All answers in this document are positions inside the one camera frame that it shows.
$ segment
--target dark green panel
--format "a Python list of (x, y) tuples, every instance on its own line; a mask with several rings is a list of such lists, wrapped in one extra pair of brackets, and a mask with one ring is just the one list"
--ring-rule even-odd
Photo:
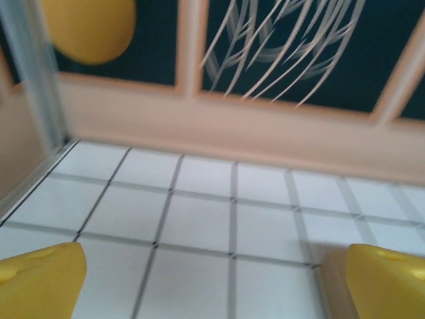
[(127, 50), (96, 66), (55, 50), (59, 70), (106, 78), (175, 85), (178, 0), (137, 0), (136, 27)]
[(401, 117), (425, 120), (425, 77), (420, 81), (406, 108), (403, 110)]
[(9, 47), (9, 43), (6, 39), (6, 34), (3, 29), (3, 24), (0, 21), (0, 45), (3, 49), (3, 54), (5, 56), (5, 62), (7, 64), (7, 68), (9, 69), (13, 84), (18, 84), (21, 82), (19, 78), (18, 70), (16, 69), (15, 61), (13, 60), (12, 52)]
[[(236, 0), (238, 14), (241, 14), (244, 3), (247, 3), (247, 15), (249, 15), (249, 10), (255, 2), (256, 1), (253, 0)], [(220, 24), (226, 15), (229, 3), (230, 0), (210, 0), (205, 52), (210, 47), (214, 36), (217, 34)], [(279, 7), (276, 12), (271, 15), (271, 27), (269, 29), (263, 29), (265, 36), (270, 36), (263, 47), (266, 51), (262, 51), (268, 54), (273, 52), (273, 48), (278, 48), (287, 43), (289, 35), (300, 17), (301, 10), (307, 2), (304, 0), (289, 0), (281, 1), (279, 4), (277, 0), (259, 1), (255, 29), (259, 28), (260, 23), (265, 20), (276, 3), (278, 3)], [(298, 4), (299, 7), (293, 7), (295, 8), (294, 10), (281, 19), (277, 19), (278, 13), (285, 3), (289, 3), (289, 6)], [(293, 67), (298, 58), (294, 58), (294, 56), (290, 58), (291, 53), (300, 52), (300, 50), (297, 51), (300, 44), (311, 43), (316, 39), (316, 34), (320, 34), (321, 29), (319, 28), (319, 24), (321, 21), (325, 21), (325, 23), (329, 21), (329, 16), (328, 18), (325, 17), (325, 10), (327, 10), (332, 1), (326, 1), (327, 4), (325, 9), (318, 15), (317, 22), (313, 25), (311, 30), (305, 34), (320, 3), (323, 3), (323, 1), (313, 0), (313, 4), (307, 11), (308, 14), (301, 24), (301, 28), (296, 33), (295, 39), (289, 46), (288, 51), (277, 67), (250, 96), (259, 94), (275, 79), (285, 73), (285, 71)], [(335, 3), (337, 5), (341, 4), (342, 6), (344, 6), (344, 3), (347, 4), (347, 12), (341, 15), (341, 23), (339, 27), (335, 29), (343, 33), (345, 26), (349, 27), (353, 25), (351, 23), (351, 21), (353, 21), (352, 14), (360, 1), (337, 0)], [(341, 58), (335, 63), (335, 67), (329, 73), (329, 76), (315, 93), (308, 98), (306, 103), (345, 110), (371, 112), (424, 8), (425, 0), (366, 0), (359, 19), (354, 21), (355, 23), (357, 22), (357, 25), (355, 25), (348, 45), (344, 51), (341, 51), (343, 52)], [(244, 20), (244, 23), (249, 23), (248, 18)], [(292, 71), (289, 72), (285, 78), (263, 92), (260, 97), (267, 99), (277, 97), (279, 93), (288, 88), (291, 83), (303, 74), (289, 90), (278, 98), (278, 100), (301, 102), (329, 68), (331, 59), (338, 52), (339, 46), (343, 41), (342, 38), (338, 39), (337, 34), (331, 32), (333, 25), (335, 25), (335, 21), (330, 24), (322, 37), (318, 37), (322, 38), (322, 42), (318, 45), (311, 46), (314, 47), (314, 49), (307, 53), (306, 57), (301, 60), (298, 65), (294, 66)], [(326, 36), (331, 35), (333, 35), (333, 37), (330, 38), (334, 39), (333, 43), (323, 45)], [(216, 92), (226, 92), (228, 90), (234, 78), (238, 63), (240, 63), (240, 61), (237, 60), (237, 53), (246, 47), (245, 38), (246, 37), (242, 35), (240, 39), (234, 42), (234, 48), (231, 50), (230, 56), (236, 54), (234, 55), (236, 59), (226, 59), (233, 37), (232, 33), (229, 36), (227, 28), (224, 28), (224, 32), (218, 38), (218, 42), (214, 47), (217, 63), (214, 66), (214, 62), (211, 60), (207, 61), (213, 66), (210, 66), (210, 70), (205, 68), (203, 78), (204, 90), (212, 89)], [(246, 62), (244, 63), (243, 72), (230, 93), (237, 95), (246, 94), (272, 65), (273, 60), (266, 61), (267, 54), (263, 54), (262, 60), (257, 60), (252, 66), (247, 68), (248, 62), (254, 57), (261, 43), (259, 36), (252, 42)], [(322, 51), (320, 51), (321, 45), (323, 45), (324, 48)], [(318, 56), (317, 60), (311, 63), (315, 56)], [(222, 74), (218, 80), (216, 80), (216, 85), (213, 87), (214, 79), (216, 79), (216, 71), (220, 69), (222, 69)]]

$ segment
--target white curved line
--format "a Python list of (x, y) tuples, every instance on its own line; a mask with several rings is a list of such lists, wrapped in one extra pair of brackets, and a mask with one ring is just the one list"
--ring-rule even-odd
[(268, 39), (270, 39), (270, 37), (272, 36), (274, 32), (274, 29), (272, 29), (269, 33), (269, 35), (264, 39), (263, 43), (260, 45), (260, 47), (258, 48), (257, 52), (255, 52), (254, 56), (252, 57), (251, 61), (248, 63), (248, 66), (246, 67), (245, 70), (248, 70), (248, 68), (252, 65), (252, 63), (255, 62), (255, 60), (257, 59), (257, 56), (260, 54), (261, 50), (264, 48), (264, 46), (267, 44)]
[(245, 38), (244, 54), (242, 55), (240, 59), (238, 67), (235, 73), (233, 74), (232, 81), (230, 82), (226, 92), (224, 93), (224, 96), (232, 92), (232, 89), (234, 88), (237, 80), (239, 79), (240, 74), (242, 73), (246, 59), (248, 58), (248, 52), (251, 47), (251, 45), (248, 46), (248, 43), (251, 43), (251, 40), (255, 38), (253, 34), (254, 34), (254, 28), (255, 28), (256, 17), (257, 17), (257, 9), (258, 9), (258, 0), (251, 0), (250, 1), (250, 26), (249, 26), (250, 32), (246, 35), (246, 38)]
[(207, 62), (205, 63), (205, 70), (207, 70), (207, 74), (210, 80), (213, 81), (218, 73), (218, 62), (214, 51), (211, 52), (210, 56), (207, 59)]
[(227, 8), (227, 12), (224, 15), (223, 21), (221, 21), (221, 25), (218, 28), (218, 31), (215, 34), (214, 39), (212, 40), (212, 42), (210, 44), (210, 47), (208, 48), (207, 52), (205, 53), (204, 59), (202, 60), (200, 67), (204, 66), (209, 55), (211, 54), (211, 51), (213, 51), (215, 45), (217, 44), (217, 41), (220, 38), (221, 33), (223, 32), (224, 28), (226, 27), (227, 21), (229, 20), (230, 14), (232, 13), (232, 10), (233, 10), (235, 3), (236, 3), (236, 0), (231, 0), (231, 2), (229, 3), (228, 8)]
[(257, 95), (255, 95), (252, 99), (256, 99), (257, 97), (261, 96), (263, 93), (265, 93), (267, 90), (269, 90), (273, 85), (275, 85), (277, 82), (279, 82), (283, 77), (285, 77), (289, 72), (291, 72), (301, 61), (314, 49), (316, 44), (319, 42), (319, 40), (322, 38), (322, 36), (326, 33), (328, 28), (332, 25), (332, 23), (335, 21), (339, 9), (342, 7), (342, 3), (344, 0), (340, 1), (340, 6), (336, 7), (330, 7), (328, 6), (327, 11), (333, 10), (330, 18), (327, 21), (326, 26), (319, 28), (317, 30), (317, 33), (315, 34), (312, 42), (309, 43), (309, 48), (300, 56), (300, 58), (295, 62), (287, 71), (285, 71), (283, 74), (281, 74), (277, 79), (275, 79), (272, 83), (267, 85), (261, 92), (259, 92)]
[(314, 13), (313, 18), (310, 21), (310, 24), (308, 25), (307, 29), (305, 30), (303, 37), (305, 37), (307, 35), (307, 33), (311, 30), (311, 28), (314, 26), (314, 24), (316, 23), (316, 20), (319, 18), (320, 14), (323, 11), (323, 8), (325, 7), (327, 2), (328, 2), (328, 0), (320, 1), (320, 4), (316, 9), (316, 12)]
[(244, 27), (244, 20), (245, 20), (245, 16), (246, 16), (246, 12), (248, 10), (248, 0), (244, 0), (242, 2), (242, 8), (240, 10), (240, 16), (239, 16), (239, 20), (236, 24), (236, 28), (235, 28), (235, 34), (233, 36), (232, 42), (230, 43), (228, 50), (226, 52), (226, 56), (224, 57), (223, 63), (220, 66), (220, 70), (218, 70), (216, 78), (214, 79), (214, 82), (211, 85), (210, 91), (213, 91), (215, 89), (215, 87), (217, 86), (218, 81), (220, 80), (221, 74), (223, 73), (223, 71), (225, 70), (225, 68), (230, 67), (236, 63), (231, 63), (231, 62), (238, 62), (240, 57), (238, 57), (238, 54), (242, 55), (242, 51), (234, 54), (231, 56), (233, 48), (239, 38), (239, 33), (242, 30), (242, 28)]
[(297, 53), (299, 54), (299, 50), (300, 50), (300, 48), (304, 45), (304, 43), (305, 43), (305, 39), (303, 40), (303, 41), (301, 41), (301, 43), (299, 44), (299, 46), (298, 47), (296, 47), (295, 49), (294, 49), (294, 51), (293, 51), (293, 53), (291, 53), (286, 59), (285, 59), (285, 61), (284, 62), (282, 62), (282, 65), (283, 64), (285, 64), (285, 63), (287, 63), (287, 61), (289, 61), (293, 56), (295, 56)]
[(312, 65), (311, 68), (309, 68), (308, 71), (304, 73), (304, 75), (301, 77), (301, 80), (312, 78), (313, 76), (324, 73), (331, 66), (332, 62), (335, 61), (336, 57), (337, 57), (337, 54), (335, 53), (335, 55), (333, 55), (331, 58), (328, 58), (324, 60), (323, 62)]
[(292, 30), (290, 36), (288, 37), (288, 40), (286, 41), (284, 48), (280, 52), (279, 56), (272, 63), (272, 65), (269, 67), (269, 69), (264, 73), (264, 75), (261, 77), (261, 79), (259, 81), (257, 81), (257, 83), (247, 93), (245, 93), (242, 98), (247, 98), (249, 95), (251, 95), (251, 93), (253, 93), (253, 91), (255, 91), (257, 89), (257, 87), (259, 87), (267, 79), (267, 77), (270, 75), (270, 73), (273, 72), (275, 67), (282, 60), (286, 51), (289, 49), (290, 45), (292, 44), (292, 41), (294, 41), (294, 39), (295, 39), (295, 37), (296, 37), (296, 35), (299, 31), (299, 28), (301, 28), (301, 26), (304, 22), (304, 19), (308, 14), (308, 11), (310, 9), (312, 2), (313, 2), (312, 0), (305, 0), (305, 3), (303, 5), (303, 9), (301, 10), (301, 13), (299, 14), (297, 22), (294, 25), (294, 29)]
[(282, 6), (282, 8), (280, 9), (280, 11), (278, 13), (278, 16), (274, 19), (273, 25), (282, 17), (282, 15), (284, 14), (284, 12), (288, 8), (288, 6), (291, 5), (293, 2), (294, 2), (294, 0), (289, 0), (289, 1), (286, 1), (284, 3), (284, 5)]
[(260, 29), (258, 33), (258, 38), (260, 39), (260, 43), (263, 43), (264, 39), (268, 36), (270, 31), (272, 30), (273, 24), (270, 20), (267, 20), (266, 24)]
[(299, 74), (299, 76), (297, 76), (297, 78), (292, 81), (292, 83), (287, 86), (285, 88), (285, 90), (281, 91), (275, 98), (273, 98), (273, 100), (271, 100), (270, 102), (274, 102), (276, 101), (279, 97), (281, 97), (282, 95), (284, 95), (291, 87), (293, 87), (295, 85), (296, 82), (298, 82), (298, 80), (309, 70), (309, 68), (314, 64), (314, 62), (319, 58), (320, 54), (323, 52), (323, 50), (325, 50), (325, 47), (329, 44), (329, 41), (331, 40), (333, 34), (335, 33), (335, 30), (338, 29), (339, 24), (341, 24), (341, 21), (343, 19), (343, 17), (345, 16), (349, 6), (350, 6), (350, 2), (351, 0), (347, 0), (344, 4), (347, 4), (346, 6), (343, 6), (339, 12), (339, 15), (337, 17), (337, 19), (335, 20), (334, 25), (332, 26), (332, 29), (330, 31), (329, 36), (326, 38), (326, 40), (323, 42), (322, 46), (320, 47), (320, 49), (318, 50), (318, 52), (316, 53), (316, 55), (313, 57), (313, 59), (310, 61), (310, 63), (306, 66), (306, 68), (304, 69), (303, 72), (301, 72)]
[(281, 13), (278, 15), (278, 17), (276, 17), (276, 20), (279, 20), (283, 17), (285, 17), (286, 15), (289, 15), (290, 13), (294, 12), (296, 9), (298, 9), (299, 7), (302, 6), (302, 4), (305, 2), (305, 0), (295, 0), (292, 1), (294, 3), (290, 3), (290, 5), (288, 5), (288, 8), (285, 11), (281, 11)]
[[(356, 14), (356, 20), (359, 20), (361, 11), (363, 9), (363, 5), (365, 4), (365, 0), (358, 0), (358, 2), (355, 5), (355, 8), (353, 10), (353, 15), (351, 16), (351, 19), (353, 19), (353, 17)], [(310, 96), (312, 96), (317, 89), (323, 84), (323, 82), (325, 82), (325, 80), (327, 79), (327, 77), (331, 74), (331, 72), (333, 71), (333, 69), (335, 68), (335, 66), (338, 63), (338, 60), (341, 58), (342, 54), (344, 53), (345, 48), (348, 45), (348, 42), (350, 41), (351, 35), (353, 35), (355, 28), (351, 29), (351, 32), (347, 33), (347, 36), (344, 37), (344, 39), (341, 41), (341, 45), (339, 46), (339, 56), (337, 56), (335, 58), (334, 64), (332, 67), (328, 68), (326, 73), (320, 78), (319, 82), (317, 82), (317, 84), (314, 86), (314, 88), (311, 89), (311, 91), (309, 92), (309, 94), (307, 94), (297, 105), (296, 108), (300, 105), (302, 105), (305, 101), (307, 101)]]
[(335, 43), (342, 39), (352, 28), (354, 27), (354, 21), (350, 21), (349, 24), (347, 24), (345, 27), (339, 29), (335, 34), (332, 36), (332, 39), (330, 40), (329, 44)]
[(228, 23), (226, 24), (227, 36), (228, 39), (231, 40), (234, 37), (236, 32), (237, 21), (239, 21), (239, 12), (238, 5), (233, 6), (232, 12), (230, 13), (230, 17), (228, 18)]

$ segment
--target wall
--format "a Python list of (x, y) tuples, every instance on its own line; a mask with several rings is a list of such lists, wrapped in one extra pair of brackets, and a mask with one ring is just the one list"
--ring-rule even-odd
[(46, 158), (22, 89), (11, 90), (0, 69), (0, 200)]
[[(183, 95), (62, 78), (73, 136), (425, 184), (425, 131), (390, 124), (388, 112), (374, 124), (353, 116), (241, 106), (231, 100), (197, 96), (193, 61), (197, 61), (202, 4), (198, 0), (187, 3)], [(396, 90), (394, 94), (401, 98)], [(384, 102), (393, 101), (387, 98)]]

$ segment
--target white leaf pattern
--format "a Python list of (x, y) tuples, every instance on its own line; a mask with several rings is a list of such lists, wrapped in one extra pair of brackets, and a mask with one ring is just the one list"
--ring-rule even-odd
[[(264, 16), (263, 12), (262, 20), (259, 20), (258, 6), (261, 4), (258, 0), (230, 0), (201, 63), (212, 80), (210, 90), (216, 88), (227, 68), (233, 68), (234, 72), (225, 96), (232, 92), (239, 80), (243, 80), (244, 72), (254, 64), (270, 64), (241, 98), (261, 97), (291, 73), (294, 80), (285, 84), (282, 91), (271, 99), (273, 102), (299, 81), (320, 76), (298, 106), (303, 104), (335, 68), (364, 4), (365, 0), (275, 0), (268, 13)], [(296, 17), (296, 22), (279, 44), (279, 27), (283, 25), (280, 21), (290, 16)], [(224, 29), (227, 30), (229, 45), (225, 57), (217, 61), (214, 50)]]

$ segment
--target yellow object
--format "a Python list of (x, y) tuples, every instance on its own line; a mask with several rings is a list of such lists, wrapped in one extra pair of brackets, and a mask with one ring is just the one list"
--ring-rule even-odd
[(356, 244), (345, 266), (361, 319), (425, 318), (425, 259)]
[(0, 318), (70, 319), (85, 276), (78, 243), (0, 261)]
[(53, 44), (84, 64), (114, 60), (135, 29), (134, 0), (42, 0)]

